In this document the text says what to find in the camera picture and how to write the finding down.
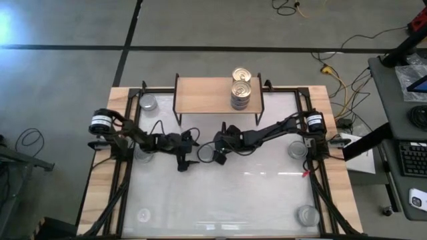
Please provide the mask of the blue tablet screen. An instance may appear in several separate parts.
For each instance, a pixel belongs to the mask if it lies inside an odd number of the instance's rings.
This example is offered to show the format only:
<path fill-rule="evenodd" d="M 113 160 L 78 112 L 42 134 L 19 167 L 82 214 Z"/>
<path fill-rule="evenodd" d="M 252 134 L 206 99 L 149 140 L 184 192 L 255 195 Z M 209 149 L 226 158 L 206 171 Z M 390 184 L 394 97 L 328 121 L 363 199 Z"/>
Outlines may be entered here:
<path fill-rule="evenodd" d="M 407 92 L 427 93 L 427 75 L 409 85 L 406 90 Z"/>

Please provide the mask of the wooden shelf black metal frame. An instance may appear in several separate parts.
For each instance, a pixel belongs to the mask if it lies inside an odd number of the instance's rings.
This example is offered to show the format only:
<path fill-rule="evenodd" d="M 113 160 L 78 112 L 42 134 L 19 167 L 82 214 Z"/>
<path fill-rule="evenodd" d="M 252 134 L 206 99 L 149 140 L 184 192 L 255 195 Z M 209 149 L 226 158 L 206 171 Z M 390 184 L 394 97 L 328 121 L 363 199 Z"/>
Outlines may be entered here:
<path fill-rule="evenodd" d="M 179 125 L 183 114 L 254 114 L 258 124 L 264 113 L 262 78 L 251 79 L 251 97 L 245 109 L 231 106 L 231 77 L 181 77 L 175 75 L 172 111 Z"/>

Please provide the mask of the black keyboard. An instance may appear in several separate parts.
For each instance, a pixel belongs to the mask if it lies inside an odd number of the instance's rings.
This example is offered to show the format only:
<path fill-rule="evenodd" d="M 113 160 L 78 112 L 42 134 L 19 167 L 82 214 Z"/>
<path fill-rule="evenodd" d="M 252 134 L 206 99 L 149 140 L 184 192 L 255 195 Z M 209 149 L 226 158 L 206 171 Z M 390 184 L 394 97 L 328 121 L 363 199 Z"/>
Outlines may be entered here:
<path fill-rule="evenodd" d="M 427 178 L 427 142 L 399 141 L 397 152 L 403 176 Z"/>

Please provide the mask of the white smartphone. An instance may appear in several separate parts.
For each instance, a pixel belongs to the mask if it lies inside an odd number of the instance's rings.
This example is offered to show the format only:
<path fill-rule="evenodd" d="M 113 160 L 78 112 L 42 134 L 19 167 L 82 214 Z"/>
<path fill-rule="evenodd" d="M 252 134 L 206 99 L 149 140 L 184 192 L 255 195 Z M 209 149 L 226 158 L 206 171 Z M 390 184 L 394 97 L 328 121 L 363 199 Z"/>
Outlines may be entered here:
<path fill-rule="evenodd" d="M 427 212 L 427 192 L 415 188 L 409 189 L 408 202 L 410 206 Z"/>

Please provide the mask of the grey side desk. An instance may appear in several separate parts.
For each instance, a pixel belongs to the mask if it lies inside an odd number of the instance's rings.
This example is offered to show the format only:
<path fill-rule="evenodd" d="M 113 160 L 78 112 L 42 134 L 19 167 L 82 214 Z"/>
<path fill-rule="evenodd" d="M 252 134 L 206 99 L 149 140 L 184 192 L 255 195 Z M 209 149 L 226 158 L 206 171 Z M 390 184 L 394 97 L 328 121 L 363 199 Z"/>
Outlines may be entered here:
<path fill-rule="evenodd" d="M 383 140 L 381 146 L 390 168 L 400 210 L 411 221 L 427 221 L 427 212 L 409 204 L 409 190 L 412 188 L 427 193 L 427 178 L 403 176 L 397 150 L 399 140 L 427 143 L 427 131 L 422 131 L 411 124 L 406 115 L 409 109 L 421 103 L 404 100 L 395 70 L 383 66 L 379 57 L 370 58 L 368 65 L 386 114 L 387 124 L 392 133 L 392 137 Z"/>

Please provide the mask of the grey metal stand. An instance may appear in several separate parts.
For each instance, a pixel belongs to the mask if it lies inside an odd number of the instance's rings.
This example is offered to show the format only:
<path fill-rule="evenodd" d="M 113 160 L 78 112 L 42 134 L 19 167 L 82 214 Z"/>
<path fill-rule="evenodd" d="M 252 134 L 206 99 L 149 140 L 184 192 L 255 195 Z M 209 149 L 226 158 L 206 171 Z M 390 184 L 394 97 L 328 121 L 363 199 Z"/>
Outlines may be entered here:
<path fill-rule="evenodd" d="M 54 166 L 54 163 L 9 148 L 0 134 L 0 240 L 7 232 L 8 222 L 18 202 L 17 196 L 33 168 L 52 171 Z"/>

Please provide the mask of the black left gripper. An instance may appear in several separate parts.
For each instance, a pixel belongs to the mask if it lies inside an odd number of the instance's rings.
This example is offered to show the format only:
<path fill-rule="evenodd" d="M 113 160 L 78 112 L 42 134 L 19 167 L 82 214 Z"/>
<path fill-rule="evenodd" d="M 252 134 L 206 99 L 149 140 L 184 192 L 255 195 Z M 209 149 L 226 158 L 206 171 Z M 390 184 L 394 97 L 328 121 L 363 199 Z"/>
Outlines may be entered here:
<path fill-rule="evenodd" d="M 199 161 L 187 160 L 185 154 L 191 153 L 194 146 L 194 140 L 191 131 L 187 130 L 178 133 L 170 133 L 166 135 L 167 147 L 165 148 L 168 153 L 178 154 L 177 157 L 177 170 L 179 172 L 187 171 L 190 165 L 198 164 Z"/>

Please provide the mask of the clear plastic bag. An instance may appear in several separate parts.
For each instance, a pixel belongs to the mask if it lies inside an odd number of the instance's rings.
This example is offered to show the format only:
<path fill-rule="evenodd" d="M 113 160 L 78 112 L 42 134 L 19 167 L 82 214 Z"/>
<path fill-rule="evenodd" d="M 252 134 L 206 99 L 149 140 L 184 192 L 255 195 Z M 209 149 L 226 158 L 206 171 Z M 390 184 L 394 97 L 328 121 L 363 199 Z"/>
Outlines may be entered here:
<path fill-rule="evenodd" d="M 404 101 L 427 103 L 427 93 L 414 93 L 406 90 L 409 85 L 427 75 L 427 55 L 419 55 L 417 53 L 408 55 L 406 57 L 406 65 L 395 67 L 395 72 Z"/>

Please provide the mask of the black side bracket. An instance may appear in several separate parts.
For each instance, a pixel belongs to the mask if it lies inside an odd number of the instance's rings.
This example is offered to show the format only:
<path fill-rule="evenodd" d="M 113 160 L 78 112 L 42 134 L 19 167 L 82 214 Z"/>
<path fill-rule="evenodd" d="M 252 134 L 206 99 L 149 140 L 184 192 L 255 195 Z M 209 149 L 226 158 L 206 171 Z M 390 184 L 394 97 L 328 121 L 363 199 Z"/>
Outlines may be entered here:
<path fill-rule="evenodd" d="M 92 148 L 94 151 L 100 151 L 100 150 L 104 150 L 104 149 L 109 149 L 110 148 L 110 143 L 107 141 L 101 141 L 101 140 L 96 140 L 96 141 L 90 141 L 87 144 L 90 148 Z"/>
<path fill-rule="evenodd" d="M 328 145 L 330 147 L 335 147 L 338 149 L 343 149 L 346 145 L 351 143 L 352 140 L 348 138 L 341 138 L 340 136 L 328 140 Z"/>

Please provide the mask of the black diagonal support strut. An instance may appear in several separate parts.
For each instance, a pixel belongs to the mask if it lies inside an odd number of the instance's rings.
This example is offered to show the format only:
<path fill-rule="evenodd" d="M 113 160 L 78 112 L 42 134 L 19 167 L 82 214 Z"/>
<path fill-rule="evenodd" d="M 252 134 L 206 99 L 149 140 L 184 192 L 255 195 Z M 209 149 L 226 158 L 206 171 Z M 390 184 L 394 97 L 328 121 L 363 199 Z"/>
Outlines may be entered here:
<path fill-rule="evenodd" d="M 385 123 L 359 140 L 347 145 L 342 150 L 344 160 L 349 161 L 362 153 L 381 144 L 385 139 L 392 139 L 393 134 L 389 123 Z"/>

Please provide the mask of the black stand leg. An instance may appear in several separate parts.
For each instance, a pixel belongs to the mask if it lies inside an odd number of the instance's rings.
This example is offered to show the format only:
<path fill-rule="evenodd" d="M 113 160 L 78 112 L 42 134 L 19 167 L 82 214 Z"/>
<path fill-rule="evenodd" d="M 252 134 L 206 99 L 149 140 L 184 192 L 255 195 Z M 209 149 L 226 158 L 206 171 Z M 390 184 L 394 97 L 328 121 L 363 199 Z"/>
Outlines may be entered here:
<path fill-rule="evenodd" d="M 405 41 L 397 46 L 397 48 L 389 52 L 381 63 L 385 67 L 395 67 L 396 64 L 404 58 L 407 52 L 417 46 L 425 37 L 427 37 L 427 25 L 424 25 L 417 30 L 417 32 L 411 34 Z"/>

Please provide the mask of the black aluminium table frame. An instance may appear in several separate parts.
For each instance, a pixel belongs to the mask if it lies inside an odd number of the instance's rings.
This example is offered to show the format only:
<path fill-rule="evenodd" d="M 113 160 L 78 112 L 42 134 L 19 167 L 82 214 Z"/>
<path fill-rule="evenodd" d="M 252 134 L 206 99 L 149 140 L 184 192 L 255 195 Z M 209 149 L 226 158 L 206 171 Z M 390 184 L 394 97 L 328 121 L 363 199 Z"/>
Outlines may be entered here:
<path fill-rule="evenodd" d="M 277 86 L 272 87 L 272 89 L 262 87 L 261 90 L 265 94 L 294 92 L 304 109 L 312 106 L 325 114 L 329 137 L 337 132 L 325 86 Z M 107 106 L 110 109 L 119 111 L 119 113 L 123 113 L 126 117 L 137 119 L 141 112 L 141 107 L 137 100 L 143 95 L 143 92 L 169 94 L 173 93 L 173 91 L 173 87 L 113 87 L 110 90 Z M 131 174 L 132 160 L 101 163 L 102 159 L 107 157 L 109 153 L 110 150 L 103 149 L 96 151 L 93 157 L 93 164 L 98 164 L 99 166 L 89 173 L 76 223 L 78 235 L 86 233 L 95 225 L 97 218 L 118 191 L 119 185 L 124 182 L 125 176 Z M 344 162 L 339 159 L 327 159 L 316 171 L 316 176 L 320 178 L 322 187 L 328 191 L 334 205 L 340 210 L 343 217 L 355 230 L 362 232 L 360 216 Z M 99 233 L 96 234 L 97 237 L 104 236 L 107 239 L 118 239 L 121 236 L 119 231 L 124 221 L 126 205 L 127 193 L 124 193 L 113 206 L 105 223 L 101 225 Z"/>

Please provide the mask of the black floor box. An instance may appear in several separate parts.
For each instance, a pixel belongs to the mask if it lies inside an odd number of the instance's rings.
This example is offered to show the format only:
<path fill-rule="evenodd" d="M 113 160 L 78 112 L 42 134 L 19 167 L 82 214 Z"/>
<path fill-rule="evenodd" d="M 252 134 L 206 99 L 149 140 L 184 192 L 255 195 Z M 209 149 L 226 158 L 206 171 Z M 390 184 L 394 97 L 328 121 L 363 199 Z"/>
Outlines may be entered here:
<path fill-rule="evenodd" d="M 43 217 L 37 224 L 30 240 L 53 240 L 65 237 L 75 237 L 77 235 L 77 227 L 70 223 Z"/>

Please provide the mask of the black floor tape line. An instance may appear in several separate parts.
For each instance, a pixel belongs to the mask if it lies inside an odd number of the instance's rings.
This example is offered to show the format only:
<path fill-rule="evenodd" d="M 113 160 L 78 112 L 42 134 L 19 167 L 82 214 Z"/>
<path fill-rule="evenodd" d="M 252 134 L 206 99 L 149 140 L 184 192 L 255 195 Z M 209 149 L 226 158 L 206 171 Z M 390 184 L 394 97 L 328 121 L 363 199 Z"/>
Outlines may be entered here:
<path fill-rule="evenodd" d="M 82 50 L 82 51 L 200 51 L 253 53 L 388 53 L 390 49 L 310 48 L 310 47 L 226 47 L 226 46 L 125 46 L 125 45 L 0 45 L 14 50 Z"/>
<path fill-rule="evenodd" d="M 113 83 L 112 83 L 112 87 L 119 87 L 120 83 L 121 83 L 121 78 L 125 69 L 125 64 L 127 61 L 127 56 L 129 54 L 129 50 L 131 47 L 131 43 L 133 40 L 133 36 L 135 33 L 135 28 L 137 25 L 137 21 L 138 21 L 138 17 L 139 17 L 139 12 L 141 11 L 141 6 L 143 4 L 143 0 L 137 0 L 136 4 L 135 4 L 135 8 L 133 11 L 133 15 L 131 18 L 131 23 L 129 25 L 129 29 L 126 35 L 126 39 L 125 39 L 125 43 L 121 52 L 121 56 L 119 58 L 119 62 L 117 65 L 117 69 L 115 72 L 115 76 L 113 79 Z"/>

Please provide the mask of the white paper sheet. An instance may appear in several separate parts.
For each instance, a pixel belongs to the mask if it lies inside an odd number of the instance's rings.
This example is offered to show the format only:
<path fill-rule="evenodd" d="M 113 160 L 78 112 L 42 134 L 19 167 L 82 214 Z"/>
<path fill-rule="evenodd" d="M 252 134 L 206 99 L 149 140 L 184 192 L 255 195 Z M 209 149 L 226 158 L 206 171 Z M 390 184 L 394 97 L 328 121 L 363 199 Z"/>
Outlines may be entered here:
<path fill-rule="evenodd" d="M 361 137 L 359 136 L 351 135 L 347 133 L 340 133 L 340 137 L 343 139 L 350 140 L 348 144 L 345 144 L 345 147 L 361 139 Z M 373 150 L 371 149 L 369 151 L 365 151 L 361 155 L 346 161 L 346 167 L 347 167 L 347 170 L 351 170 L 351 171 L 376 174 Z"/>

